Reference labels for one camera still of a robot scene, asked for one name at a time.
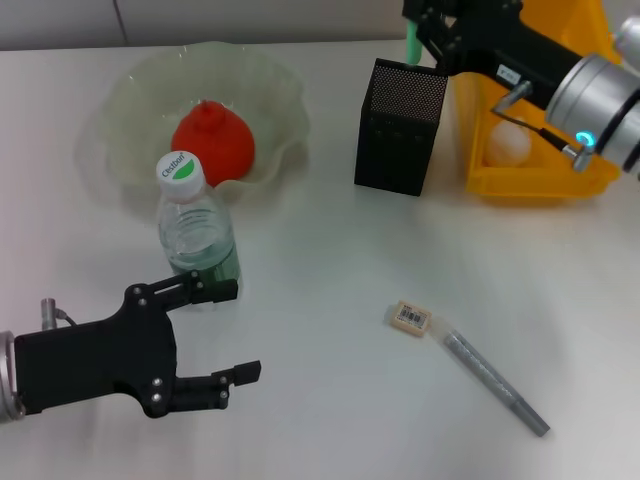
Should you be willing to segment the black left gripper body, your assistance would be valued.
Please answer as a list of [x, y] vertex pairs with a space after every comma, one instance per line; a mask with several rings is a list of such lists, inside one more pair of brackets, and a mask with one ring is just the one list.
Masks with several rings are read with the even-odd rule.
[[169, 413], [177, 347], [167, 313], [175, 295], [134, 285], [111, 317], [15, 338], [17, 394], [28, 415], [112, 394], [144, 414]]

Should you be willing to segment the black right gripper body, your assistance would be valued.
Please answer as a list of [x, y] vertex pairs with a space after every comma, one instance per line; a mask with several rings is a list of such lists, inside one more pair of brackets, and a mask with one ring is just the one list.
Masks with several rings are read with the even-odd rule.
[[462, 1], [451, 27], [449, 74], [478, 73], [505, 88], [528, 81], [527, 101], [546, 108], [582, 57], [525, 25], [522, 9], [521, 1]]

